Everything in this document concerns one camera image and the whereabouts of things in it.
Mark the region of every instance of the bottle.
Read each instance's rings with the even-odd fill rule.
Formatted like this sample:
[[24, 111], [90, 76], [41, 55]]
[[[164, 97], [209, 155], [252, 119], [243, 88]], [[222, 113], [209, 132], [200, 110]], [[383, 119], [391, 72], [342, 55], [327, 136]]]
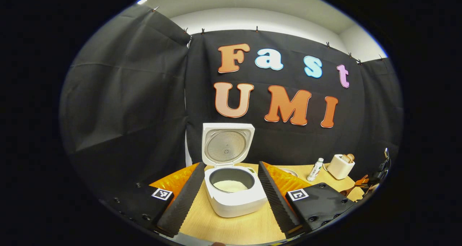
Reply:
[[308, 177], [306, 178], [306, 180], [310, 182], [315, 180], [315, 178], [317, 177], [317, 174], [319, 174], [319, 171], [321, 170], [322, 162], [324, 162], [324, 159], [320, 157], [318, 161], [316, 162], [316, 164], [314, 165], [313, 170], [311, 171], [310, 175], [308, 175]]

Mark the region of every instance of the pink letter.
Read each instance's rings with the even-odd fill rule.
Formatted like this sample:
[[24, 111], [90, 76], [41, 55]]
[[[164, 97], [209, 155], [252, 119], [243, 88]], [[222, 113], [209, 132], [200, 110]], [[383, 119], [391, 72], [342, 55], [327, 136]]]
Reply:
[[344, 65], [339, 65], [339, 66], [337, 66], [337, 70], [340, 73], [340, 83], [342, 84], [342, 86], [344, 88], [350, 87], [350, 83], [348, 83], [347, 79], [346, 79], [347, 75], [348, 75], [348, 71], [345, 69], [345, 66]]

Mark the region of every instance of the black fabric backdrop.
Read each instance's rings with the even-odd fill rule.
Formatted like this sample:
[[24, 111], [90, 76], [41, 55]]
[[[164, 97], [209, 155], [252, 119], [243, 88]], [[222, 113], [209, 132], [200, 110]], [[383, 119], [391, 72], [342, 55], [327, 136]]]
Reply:
[[[256, 128], [244, 162], [274, 165], [330, 162], [352, 153], [350, 177], [370, 174], [388, 147], [396, 157], [402, 132], [399, 83], [388, 59], [364, 62], [311, 40], [274, 32], [226, 30], [190, 35], [159, 12], [132, 6], [106, 23], [72, 63], [61, 93], [60, 123], [71, 162], [99, 198], [111, 198], [135, 182], [148, 184], [185, 167], [184, 136], [193, 163], [201, 159], [204, 122], [239, 122]], [[244, 62], [233, 73], [218, 73], [218, 48], [246, 43]], [[282, 70], [255, 65], [257, 51], [282, 55]], [[322, 77], [305, 74], [303, 58], [322, 61]], [[340, 84], [345, 65], [349, 88]], [[239, 106], [239, 83], [250, 83], [249, 109], [228, 118], [215, 109], [216, 82], [233, 84], [228, 104]], [[309, 91], [307, 125], [268, 122], [270, 85], [281, 85], [290, 99]], [[324, 98], [339, 100], [334, 126], [321, 127]]]
[[134, 5], [79, 52], [61, 93], [66, 152], [99, 198], [185, 167], [185, 34]]
[[[233, 73], [218, 73], [221, 46], [246, 43], [244, 62]], [[282, 56], [282, 70], [263, 69], [255, 65], [257, 51], [272, 48]], [[322, 62], [322, 77], [305, 74], [303, 59], [310, 55]], [[340, 84], [338, 65], [345, 65], [349, 88]], [[233, 85], [228, 106], [239, 106], [239, 83], [250, 83], [249, 109], [240, 118], [229, 118], [215, 109], [216, 82]], [[307, 125], [290, 121], [268, 122], [271, 93], [268, 87], [280, 85], [292, 99], [299, 90], [309, 91]], [[314, 164], [319, 157], [330, 162], [334, 154], [352, 153], [356, 165], [350, 177], [360, 179], [373, 172], [383, 161], [388, 147], [396, 156], [402, 132], [401, 93], [396, 75], [388, 59], [358, 65], [354, 58], [318, 42], [296, 36], [254, 30], [226, 30], [194, 34], [189, 45], [186, 69], [187, 141], [193, 163], [201, 159], [201, 135], [204, 122], [236, 122], [256, 128], [252, 146], [244, 162], [260, 160], [273, 165]], [[335, 108], [334, 126], [323, 128], [324, 98], [339, 100]]]

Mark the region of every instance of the table surface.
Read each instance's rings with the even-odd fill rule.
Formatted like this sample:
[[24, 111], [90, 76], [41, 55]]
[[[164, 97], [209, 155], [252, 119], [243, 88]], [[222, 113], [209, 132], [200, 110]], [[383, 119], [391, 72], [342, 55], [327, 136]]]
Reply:
[[[236, 165], [252, 167], [258, 172], [257, 164], [238, 163]], [[290, 169], [302, 180], [306, 180], [306, 177], [313, 169], [313, 165], [276, 165], [275, 167]], [[321, 168], [321, 171], [313, 182], [307, 182], [311, 185], [325, 182], [339, 192], [352, 188], [354, 185], [354, 181], [350, 177], [346, 177], [343, 180], [336, 180], [323, 168]], [[348, 199], [356, 201], [362, 199], [363, 194], [363, 190], [356, 187], [348, 195]], [[259, 211], [248, 215], [234, 218], [223, 218], [217, 215], [208, 200], [204, 181], [180, 228], [180, 233], [205, 241], [234, 245], [262, 244], [286, 239], [286, 236], [281, 232], [276, 222], [268, 202]]]

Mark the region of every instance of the black plastic mount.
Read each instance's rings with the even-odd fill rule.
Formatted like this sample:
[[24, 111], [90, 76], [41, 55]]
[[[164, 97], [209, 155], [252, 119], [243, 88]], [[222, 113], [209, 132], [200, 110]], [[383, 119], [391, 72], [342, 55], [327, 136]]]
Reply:
[[300, 217], [303, 230], [307, 233], [333, 221], [355, 205], [353, 201], [323, 182], [300, 190], [288, 192], [286, 198]]
[[120, 189], [116, 196], [103, 202], [130, 221], [152, 232], [173, 238], [179, 233], [201, 188], [205, 177], [204, 169], [205, 164], [200, 162], [168, 209], [167, 206], [174, 197], [173, 192], [168, 194], [170, 191], [161, 190], [161, 193], [157, 187], [140, 183]]

